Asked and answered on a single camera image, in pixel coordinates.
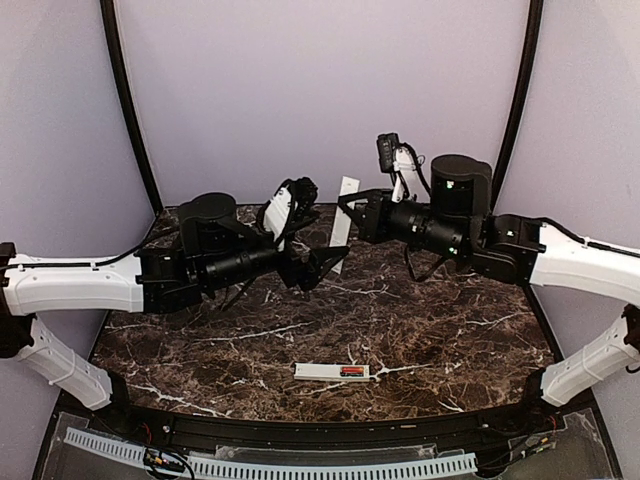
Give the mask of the white remote control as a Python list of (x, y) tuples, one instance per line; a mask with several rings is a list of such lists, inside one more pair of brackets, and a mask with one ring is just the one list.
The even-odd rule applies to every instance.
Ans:
[[(343, 377), (340, 375), (340, 368), (343, 366), (364, 367), (365, 375), (363, 377)], [(368, 382), (371, 379), (371, 374), (368, 365), (297, 363), (294, 368), (294, 379), (323, 382)]]

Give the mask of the white battery cover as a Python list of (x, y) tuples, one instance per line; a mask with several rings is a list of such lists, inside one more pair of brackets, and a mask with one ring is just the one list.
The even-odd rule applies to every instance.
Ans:
[[(343, 176), (340, 185), (339, 195), (355, 194), (359, 191), (360, 180)], [(336, 208), (333, 227), (330, 236), (330, 247), (343, 247), (347, 245), (349, 232), (351, 228), (351, 219), (345, 214), (340, 207)]]

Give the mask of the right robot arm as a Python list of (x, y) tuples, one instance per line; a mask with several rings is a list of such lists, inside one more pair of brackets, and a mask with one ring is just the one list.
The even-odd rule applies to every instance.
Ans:
[(427, 203), (407, 198), (397, 184), (342, 195), (338, 205), (368, 243), (401, 241), (503, 283), (566, 287), (624, 302), (595, 340), (527, 378), (510, 424), (530, 434), (549, 408), (639, 364), (639, 252), (581, 237), (550, 218), (491, 213), (491, 175), (485, 162), (442, 155), (431, 162)]

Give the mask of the red battery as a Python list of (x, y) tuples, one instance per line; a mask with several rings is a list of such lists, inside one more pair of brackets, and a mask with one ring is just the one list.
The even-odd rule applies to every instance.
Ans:
[(343, 377), (363, 377), (365, 368), (361, 366), (343, 366), (340, 368), (340, 375)]

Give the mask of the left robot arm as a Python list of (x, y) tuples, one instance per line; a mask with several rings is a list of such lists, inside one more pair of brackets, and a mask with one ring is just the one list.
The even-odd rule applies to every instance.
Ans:
[(260, 226), (241, 223), (235, 199), (207, 193), (178, 208), (178, 225), (157, 234), (177, 241), (169, 248), (139, 245), (111, 258), (46, 259), (1, 245), (1, 356), (25, 363), (85, 408), (101, 411), (120, 436), (141, 427), (129, 405), (125, 380), (92, 365), (60, 341), (41, 312), (113, 310), (167, 314), (213, 297), (219, 290), (277, 273), (286, 287), (314, 289), (348, 254), (346, 246), (313, 249), (301, 258), (291, 246), (298, 230), (318, 214), (313, 194), (281, 187), (260, 210)]

